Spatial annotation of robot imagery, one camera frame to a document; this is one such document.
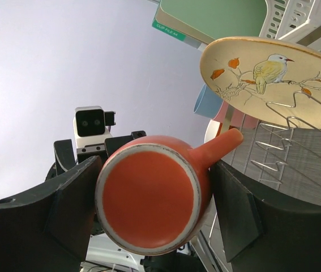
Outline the orange ceramic mug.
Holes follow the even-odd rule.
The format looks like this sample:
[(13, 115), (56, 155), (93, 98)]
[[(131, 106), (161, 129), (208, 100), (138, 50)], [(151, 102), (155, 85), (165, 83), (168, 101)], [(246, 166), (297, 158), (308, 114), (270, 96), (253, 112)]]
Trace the orange ceramic mug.
[(96, 184), (96, 214), (119, 247), (154, 256), (176, 250), (201, 228), (212, 198), (209, 168), (243, 141), (230, 129), (197, 148), (145, 136), (115, 151)]

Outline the pink plastic cup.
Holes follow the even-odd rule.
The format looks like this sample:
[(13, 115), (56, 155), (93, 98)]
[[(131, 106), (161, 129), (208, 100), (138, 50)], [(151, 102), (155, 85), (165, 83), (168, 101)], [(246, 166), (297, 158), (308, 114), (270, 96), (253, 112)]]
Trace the pink plastic cup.
[[(225, 120), (225, 116), (228, 108), (233, 108), (233, 107), (229, 106), (227, 102), (223, 101), (217, 115), (215, 115), (213, 120), (223, 123)], [(256, 128), (258, 121), (259, 121), (258, 119), (253, 118), (247, 114), (244, 114), (238, 109), (233, 108), (233, 115), (230, 123), (231, 126), (234, 126), (237, 128), (242, 127), (243, 129), (254, 129)]]

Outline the orange white bowl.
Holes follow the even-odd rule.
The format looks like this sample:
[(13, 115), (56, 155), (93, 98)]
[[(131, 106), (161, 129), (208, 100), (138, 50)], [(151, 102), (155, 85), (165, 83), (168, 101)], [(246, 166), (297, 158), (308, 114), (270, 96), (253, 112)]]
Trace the orange white bowl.
[(222, 123), (215, 120), (210, 120), (204, 135), (204, 143), (218, 136), (220, 134), (221, 127)]

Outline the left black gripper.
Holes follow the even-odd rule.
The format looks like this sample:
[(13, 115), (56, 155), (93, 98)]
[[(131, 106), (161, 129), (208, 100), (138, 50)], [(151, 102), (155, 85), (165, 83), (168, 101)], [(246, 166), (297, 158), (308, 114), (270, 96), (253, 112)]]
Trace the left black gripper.
[(115, 153), (120, 147), (125, 144), (145, 137), (146, 132), (143, 130), (132, 131), (130, 135), (124, 135), (120, 137), (110, 137), (105, 139), (103, 143), (91, 144), (84, 147), (76, 149), (76, 153), (72, 149), (72, 140), (60, 140), (54, 142), (54, 157), (55, 162), (50, 167), (48, 174), (45, 177), (45, 181), (53, 179), (73, 167), (77, 164), (82, 163), (92, 156), (99, 156), (101, 159), (101, 164), (103, 165), (109, 156)]

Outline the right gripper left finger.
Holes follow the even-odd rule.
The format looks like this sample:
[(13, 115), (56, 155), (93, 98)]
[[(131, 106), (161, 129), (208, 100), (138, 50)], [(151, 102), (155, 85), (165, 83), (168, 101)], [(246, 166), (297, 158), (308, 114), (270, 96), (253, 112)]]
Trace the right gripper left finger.
[(101, 159), (0, 201), (0, 271), (79, 271), (95, 216)]

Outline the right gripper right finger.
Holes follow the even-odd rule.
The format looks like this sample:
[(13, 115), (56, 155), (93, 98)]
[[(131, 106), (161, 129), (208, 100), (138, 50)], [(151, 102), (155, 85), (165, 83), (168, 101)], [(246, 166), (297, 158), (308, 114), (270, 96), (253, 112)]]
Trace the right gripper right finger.
[(211, 167), (226, 260), (234, 271), (321, 271), (321, 206)]

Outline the blue plastic cup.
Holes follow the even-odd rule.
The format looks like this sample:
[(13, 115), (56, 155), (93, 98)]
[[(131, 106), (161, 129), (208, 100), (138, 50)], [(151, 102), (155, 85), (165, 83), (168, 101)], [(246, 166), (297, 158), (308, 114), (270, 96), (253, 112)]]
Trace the blue plastic cup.
[(222, 104), (223, 99), (204, 84), (195, 102), (193, 113), (214, 119)]

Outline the beige bird pattern plate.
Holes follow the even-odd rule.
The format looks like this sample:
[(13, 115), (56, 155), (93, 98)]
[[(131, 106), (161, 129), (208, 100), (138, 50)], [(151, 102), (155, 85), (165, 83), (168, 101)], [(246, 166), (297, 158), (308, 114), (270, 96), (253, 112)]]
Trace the beige bird pattern plate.
[(200, 59), (206, 85), (235, 109), (262, 121), (321, 129), (321, 53), (260, 37), (226, 37)]

